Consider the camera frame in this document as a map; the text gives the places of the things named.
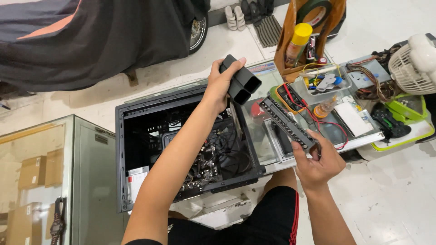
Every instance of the wristwatch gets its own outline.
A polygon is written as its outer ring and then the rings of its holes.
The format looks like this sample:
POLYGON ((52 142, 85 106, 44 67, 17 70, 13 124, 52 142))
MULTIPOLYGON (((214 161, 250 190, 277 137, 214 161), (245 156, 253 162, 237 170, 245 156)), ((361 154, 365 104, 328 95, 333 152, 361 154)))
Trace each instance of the wristwatch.
POLYGON ((50 227, 51 245, 62 245, 62 233, 65 228, 64 223, 64 198, 58 197, 54 203, 54 221, 50 227))

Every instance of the multimeter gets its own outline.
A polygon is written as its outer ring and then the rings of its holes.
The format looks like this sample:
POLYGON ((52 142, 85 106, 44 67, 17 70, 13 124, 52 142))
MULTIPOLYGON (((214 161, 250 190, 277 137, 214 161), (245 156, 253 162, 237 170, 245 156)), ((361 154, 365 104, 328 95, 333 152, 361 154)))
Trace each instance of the multimeter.
POLYGON ((304 107, 306 106, 303 104, 303 99, 295 92, 295 90, 291 87, 289 83, 284 83, 281 86, 278 86, 276 88, 276 95, 279 97, 280 101, 286 106, 286 108, 292 112, 294 115, 296 115, 299 112, 302 112, 304 110, 304 107), (289 99, 289 95, 286 92, 286 89, 284 88, 286 86, 288 88, 289 93, 292 96, 292 102, 291 99, 289 99))

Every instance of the red stripe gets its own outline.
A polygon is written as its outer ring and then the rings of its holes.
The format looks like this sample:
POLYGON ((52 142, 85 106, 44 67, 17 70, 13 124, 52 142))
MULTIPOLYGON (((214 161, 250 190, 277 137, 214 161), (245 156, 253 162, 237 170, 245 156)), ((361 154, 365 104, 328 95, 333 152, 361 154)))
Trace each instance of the red stripe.
POLYGON ((300 210, 300 196, 295 192, 295 213, 294 223, 292 224, 292 231, 289 238, 289 245, 295 245, 297 242, 297 228, 298 228, 298 214, 300 210))

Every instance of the wooden holder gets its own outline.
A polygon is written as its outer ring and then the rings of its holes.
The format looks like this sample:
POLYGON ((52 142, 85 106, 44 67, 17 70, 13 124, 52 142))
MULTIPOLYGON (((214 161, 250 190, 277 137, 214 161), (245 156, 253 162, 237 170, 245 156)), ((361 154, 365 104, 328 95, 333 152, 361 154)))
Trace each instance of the wooden holder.
MULTIPOLYGON (((298 77, 299 72, 303 70, 306 65, 306 55, 305 52, 301 55, 298 66, 294 68, 285 67, 285 52, 291 42, 292 36, 294 35, 294 28, 296 25, 297 11, 305 4, 308 0, 290 0, 288 11, 286 13, 285 21, 283 23, 282 33, 280 34, 279 43, 277 45, 276 54, 274 56, 274 63, 280 74, 288 80, 288 82, 294 82, 295 78, 298 77)), ((313 33, 320 33, 317 38, 317 43, 315 46, 315 52, 318 57, 324 56, 324 46, 327 41, 328 34, 337 26, 342 18, 345 11, 345 0, 329 0, 332 4, 332 9, 327 17, 326 21, 320 26, 314 28, 313 33)), ((307 20, 312 20, 320 13, 320 8, 315 8, 313 11, 308 13, 305 17, 304 22, 307 20)))

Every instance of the tape roll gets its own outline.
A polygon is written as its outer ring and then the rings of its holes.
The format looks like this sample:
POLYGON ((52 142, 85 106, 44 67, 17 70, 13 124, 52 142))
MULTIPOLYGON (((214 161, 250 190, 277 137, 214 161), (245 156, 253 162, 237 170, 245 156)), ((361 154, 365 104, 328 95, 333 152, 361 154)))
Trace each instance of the tape roll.
POLYGON ((306 22, 316 28, 321 25, 328 17, 331 12, 332 5, 328 0, 308 0, 297 12, 296 23, 302 23, 304 18, 317 7, 321 7, 320 13, 312 20, 306 22))

